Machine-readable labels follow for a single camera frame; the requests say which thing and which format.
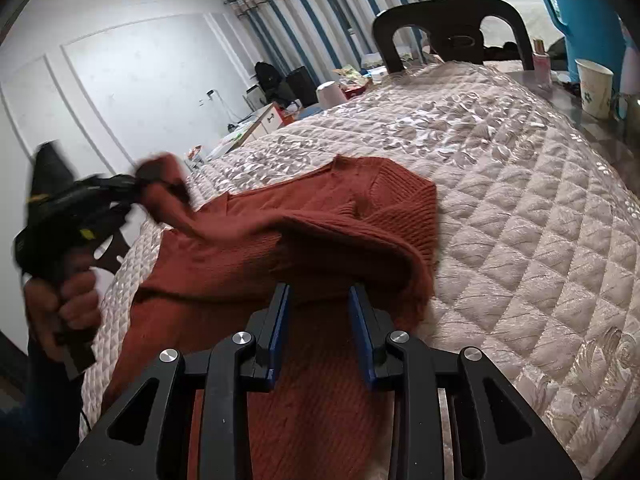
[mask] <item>dark sleeve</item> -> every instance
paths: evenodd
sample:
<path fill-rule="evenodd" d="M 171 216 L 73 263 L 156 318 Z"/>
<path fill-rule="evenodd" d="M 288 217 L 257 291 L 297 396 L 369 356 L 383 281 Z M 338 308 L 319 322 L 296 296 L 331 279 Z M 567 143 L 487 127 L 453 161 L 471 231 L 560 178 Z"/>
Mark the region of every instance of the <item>dark sleeve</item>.
<path fill-rule="evenodd" d="M 69 381 L 65 366 L 51 361 L 29 340 L 29 375 L 24 404 L 0 418 L 0 442 L 55 477 L 78 446 L 84 375 Z"/>

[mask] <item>quilted bedspread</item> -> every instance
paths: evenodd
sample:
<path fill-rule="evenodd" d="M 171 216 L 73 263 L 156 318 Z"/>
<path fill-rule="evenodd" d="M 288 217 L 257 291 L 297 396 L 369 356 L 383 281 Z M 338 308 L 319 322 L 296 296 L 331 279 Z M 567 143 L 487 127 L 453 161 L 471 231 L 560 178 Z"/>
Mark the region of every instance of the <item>quilted bedspread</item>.
<path fill-rule="evenodd" d="M 306 173 L 337 154 L 384 156 L 438 189 L 435 294 L 417 335 L 481 348 L 593 478 L 640 408 L 640 260 L 635 197 L 564 116 L 508 76 L 462 63 L 390 78 L 363 97 L 213 161 L 193 205 Z M 102 310 L 82 388 L 91 422 L 158 255 L 148 222 Z M 443 408 L 447 471 L 450 434 Z M 386 478 L 388 434 L 370 478 Z"/>

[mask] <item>chair backrest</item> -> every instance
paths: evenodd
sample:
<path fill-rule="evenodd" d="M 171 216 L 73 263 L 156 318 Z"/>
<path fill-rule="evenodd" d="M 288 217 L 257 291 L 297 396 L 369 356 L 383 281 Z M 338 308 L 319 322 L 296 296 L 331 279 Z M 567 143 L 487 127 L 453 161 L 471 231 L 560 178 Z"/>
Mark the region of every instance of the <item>chair backrest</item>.
<path fill-rule="evenodd" d="M 533 70 L 527 28 L 518 11 L 502 0 L 430 0 L 393 7 L 374 20 L 373 39 L 389 73 L 404 70 L 394 45 L 394 34 L 399 28 L 411 26 L 427 33 L 433 50 L 444 61 L 482 64 L 484 36 L 480 25 L 487 16 L 509 24 L 524 69 Z"/>

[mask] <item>striped curtain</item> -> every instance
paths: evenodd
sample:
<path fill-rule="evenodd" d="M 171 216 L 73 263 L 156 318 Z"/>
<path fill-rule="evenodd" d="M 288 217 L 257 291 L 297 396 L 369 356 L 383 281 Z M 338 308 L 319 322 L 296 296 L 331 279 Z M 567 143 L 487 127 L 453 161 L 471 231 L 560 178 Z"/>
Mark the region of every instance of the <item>striped curtain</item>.
<path fill-rule="evenodd" d="M 334 68 L 362 65 L 375 53 L 375 17 L 390 7 L 421 0 L 226 0 L 261 45 L 265 60 L 284 75 L 305 65 L 316 84 L 333 80 Z M 397 33 L 398 47 L 420 52 L 418 29 Z"/>

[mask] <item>white paper cup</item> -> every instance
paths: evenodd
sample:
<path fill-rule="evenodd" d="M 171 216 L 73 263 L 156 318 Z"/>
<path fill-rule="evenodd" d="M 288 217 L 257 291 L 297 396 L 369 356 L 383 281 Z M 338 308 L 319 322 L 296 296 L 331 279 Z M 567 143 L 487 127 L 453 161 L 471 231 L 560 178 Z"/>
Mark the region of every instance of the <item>white paper cup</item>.
<path fill-rule="evenodd" d="M 318 103 L 324 110 L 347 102 L 347 97 L 340 89 L 340 85 L 335 81 L 322 83 L 316 90 L 316 95 L 318 96 Z"/>
<path fill-rule="evenodd" d="M 611 109 L 613 72 L 588 59 L 576 59 L 580 75 L 582 109 L 597 119 L 607 119 Z"/>

